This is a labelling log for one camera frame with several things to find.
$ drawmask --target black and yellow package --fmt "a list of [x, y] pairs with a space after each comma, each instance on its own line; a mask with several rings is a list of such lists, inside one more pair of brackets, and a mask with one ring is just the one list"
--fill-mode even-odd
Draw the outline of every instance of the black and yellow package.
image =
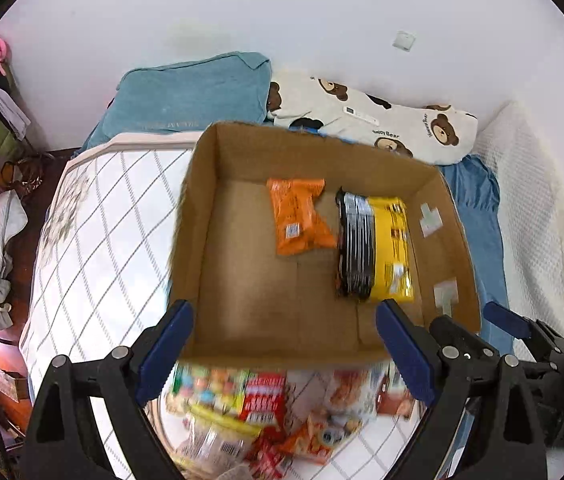
[[339, 190], [337, 288], [361, 300], [413, 301], [406, 208], [399, 198]]

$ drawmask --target white mattress with grid pattern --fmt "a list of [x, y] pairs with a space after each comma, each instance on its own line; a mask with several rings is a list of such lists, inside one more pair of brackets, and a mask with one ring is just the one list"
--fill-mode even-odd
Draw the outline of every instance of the white mattress with grid pattern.
[[[177, 200], [199, 134], [121, 134], [67, 165], [41, 234], [20, 340], [34, 392], [57, 354], [101, 359], [132, 344], [165, 312]], [[313, 397], [324, 395], [323, 378], [290, 372], [289, 382], [296, 391], [291, 410], [305, 416]], [[93, 399], [93, 407], [116, 476], [133, 478], [104, 402]], [[296, 460], [287, 476], [383, 479], [418, 420], [380, 417], [327, 466]], [[165, 426], [177, 440], [175, 426]]]

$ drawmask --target bear print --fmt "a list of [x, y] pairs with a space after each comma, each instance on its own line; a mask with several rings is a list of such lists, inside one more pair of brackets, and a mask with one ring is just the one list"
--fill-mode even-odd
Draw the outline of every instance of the bear print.
[[268, 87], [267, 112], [274, 112], [282, 107], [282, 96], [280, 95], [280, 85], [271, 81]]
[[374, 97], [372, 95], [366, 94], [366, 96], [373, 101], [376, 105], [380, 105], [383, 106], [386, 110], [390, 110], [391, 108], [393, 108], [393, 106], [391, 106], [391, 103], [386, 102], [384, 99], [380, 99], [379, 97]]
[[437, 117], [431, 121], [431, 131], [435, 139], [444, 146], [457, 146], [460, 142], [459, 137], [455, 134], [455, 129], [444, 114], [437, 114]]
[[380, 137], [375, 141], [375, 147], [381, 148], [382, 150], [389, 150], [390, 152], [395, 152], [398, 155], [404, 155], [413, 158], [413, 152], [411, 152], [411, 150], [409, 150], [406, 146], [404, 146], [404, 144], [399, 142], [399, 140]]
[[300, 117], [299, 119], [294, 120], [290, 125], [289, 128], [300, 128], [302, 130], [319, 130], [324, 123], [317, 119], [311, 119], [309, 117]]
[[324, 92], [336, 96], [340, 101], [348, 101], [347, 87], [337, 83], [332, 83], [331, 81], [326, 81], [325, 79], [318, 79], [318, 81], [324, 89]]
[[424, 107], [427, 110], [437, 110], [438, 112], [445, 112], [450, 110], [450, 105], [428, 105]]

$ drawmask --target blue bedsheet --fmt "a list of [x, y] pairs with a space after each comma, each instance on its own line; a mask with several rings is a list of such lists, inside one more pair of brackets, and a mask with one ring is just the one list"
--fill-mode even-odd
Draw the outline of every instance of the blue bedsheet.
[[205, 130], [216, 121], [261, 123], [270, 82], [270, 62], [257, 52], [131, 70], [76, 155], [122, 132], [171, 134]]
[[[440, 166], [439, 170], [446, 178], [464, 225], [480, 311], [489, 301], [508, 308], [504, 248], [497, 221], [499, 184], [495, 174], [477, 155], [468, 155], [457, 164]], [[480, 336], [497, 348], [500, 354], [513, 351], [513, 338], [483, 316]]]

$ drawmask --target metal screw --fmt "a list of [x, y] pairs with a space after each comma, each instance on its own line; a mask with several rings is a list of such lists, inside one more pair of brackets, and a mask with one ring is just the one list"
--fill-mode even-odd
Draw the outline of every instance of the metal screw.
[[60, 366], [64, 366], [65, 362], [66, 355], [56, 355], [51, 361], [51, 365], [53, 366], [53, 368], [59, 368]]
[[460, 356], [460, 351], [454, 346], [445, 346], [442, 348], [442, 355], [448, 359], [457, 359]]
[[509, 365], [511, 368], [515, 368], [520, 362], [517, 360], [513, 354], [506, 354], [504, 356], [504, 362]]
[[128, 355], [128, 348], [126, 346], [116, 346], [111, 352], [113, 359], [124, 359]]

